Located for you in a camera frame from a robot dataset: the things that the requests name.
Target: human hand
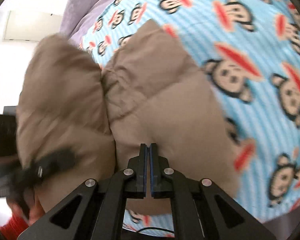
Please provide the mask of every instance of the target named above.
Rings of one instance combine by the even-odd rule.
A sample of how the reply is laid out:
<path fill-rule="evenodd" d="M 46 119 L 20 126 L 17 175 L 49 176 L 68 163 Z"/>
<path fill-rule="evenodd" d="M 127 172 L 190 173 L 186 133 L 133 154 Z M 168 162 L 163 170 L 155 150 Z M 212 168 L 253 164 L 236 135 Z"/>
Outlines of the human hand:
<path fill-rule="evenodd" d="M 24 217 L 22 208 L 17 203 L 7 199 L 7 204 L 11 208 L 11 211 L 14 215 L 16 215 L 18 217 Z M 35 198 L 34 198 L 34 204 L 32 204 L 29 208 L 30 208 L 29 225 L 31 226 L 39 218 L 41 218 L 45 214 L 45 212 L 44 212 L 37 196 L 35 196 Z"/>

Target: metal pivot screw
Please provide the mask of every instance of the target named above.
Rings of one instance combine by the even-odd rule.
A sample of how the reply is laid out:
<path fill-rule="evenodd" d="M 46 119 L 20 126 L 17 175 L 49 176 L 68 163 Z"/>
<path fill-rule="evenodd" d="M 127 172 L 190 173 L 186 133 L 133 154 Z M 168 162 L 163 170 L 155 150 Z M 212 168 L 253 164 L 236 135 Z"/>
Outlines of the metal pivot screw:
<path fill-rule="evenodd" d="M 42 177 L 42 173 L 43 173 L 43 168 L 41 166 L 39 166 L 39 168 L 38 168 L 38 177 L 39 178 Z"/>
<path fill-rule="evenodd" d="M 209 186 L 211 186 L 212 181 L 211 181 L 210 179 L 203 179 L 203 180 L 201 181 L 201 183 L 202 183 L 202 185 L 204 185 L 204 186 L 206 186 L 206 187 L 209 187 Z"/>
<path fill-rule="evenodd" d="M 125 169 L 125 170 L 123 171 L 123 174 L 124 174 L 124 175 L 127 175 L 127 176 L 132 175 L 132 174 L 133 174 L 133 169 Z"/>
<path fill-rule="evenodd" d="M 171 175 L 174 173 L 174 170 L 172 168 L 165 168 L 164 173 L 167 175 Z"/>
<path fill-rule="evenodd" d="M 96 184 L 96 181 L 94 179 L 87 179 L 85 184 L 87 187 L 92 187 Z"/>

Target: puffer jacket sleeve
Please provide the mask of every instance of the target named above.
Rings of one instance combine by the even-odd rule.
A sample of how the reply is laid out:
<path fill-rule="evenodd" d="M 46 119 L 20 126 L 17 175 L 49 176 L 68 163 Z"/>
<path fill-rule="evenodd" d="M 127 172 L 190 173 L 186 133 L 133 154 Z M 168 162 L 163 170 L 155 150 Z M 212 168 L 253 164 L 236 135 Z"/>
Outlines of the puffer jacket sleeve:
<path fill-rule="evenodd" d="M 191 179 L 210 178 L 235 196 L 239 174 L 221 106 L 178 38 L 147 21 L 113 55 L 102 83 L 120 169 L 140 143 L 157 143 L 170 167 Z M 127 208 L 156 215 L 170 212 L 170 203 L 128 199 Z"/>
<path fill-rule="evenodd" d="M 114 173 L 114 139 L 100 79 L 89 54 L 59 35 L 44 38 L 35 49 L 17 107 L 22 166 L 65 147 L 78 157 L 74 168 L 35 189 L 45 211 L 84 180 Z"/>

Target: lavender blanket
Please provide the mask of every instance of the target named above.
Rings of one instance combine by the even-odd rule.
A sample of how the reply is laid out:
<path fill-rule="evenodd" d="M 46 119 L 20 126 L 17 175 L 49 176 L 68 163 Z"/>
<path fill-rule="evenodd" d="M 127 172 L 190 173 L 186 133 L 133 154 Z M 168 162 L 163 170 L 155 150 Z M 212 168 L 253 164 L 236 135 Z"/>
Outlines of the lavender blanket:
<path fill-rule="evenodd" d="M 95 19 L 114 0 L 68 0 L 59 32 L 79 44 Z"/>

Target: black cable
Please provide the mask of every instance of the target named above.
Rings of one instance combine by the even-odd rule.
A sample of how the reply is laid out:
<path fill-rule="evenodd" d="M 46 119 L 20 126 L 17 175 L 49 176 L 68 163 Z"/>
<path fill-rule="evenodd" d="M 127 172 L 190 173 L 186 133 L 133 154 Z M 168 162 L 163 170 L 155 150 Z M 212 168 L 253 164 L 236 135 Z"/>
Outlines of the black cable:
<path fill-rule="evenodd" d="M 148 229 L 155 229 L 155 230 L 165 231 L 165 232 L 169 232 L 169 233 L 174 234 L 174 231 L 171 231 L 171 230 L 169 230 L 169 229 L 164 229 L 164 228 L 154 228 L 154 227 L 142 228 L 142 229 L 138 230 L 136 233 L 140 233 L 141 231 L 143 231 L 143 230 L 148 230 Z"/>

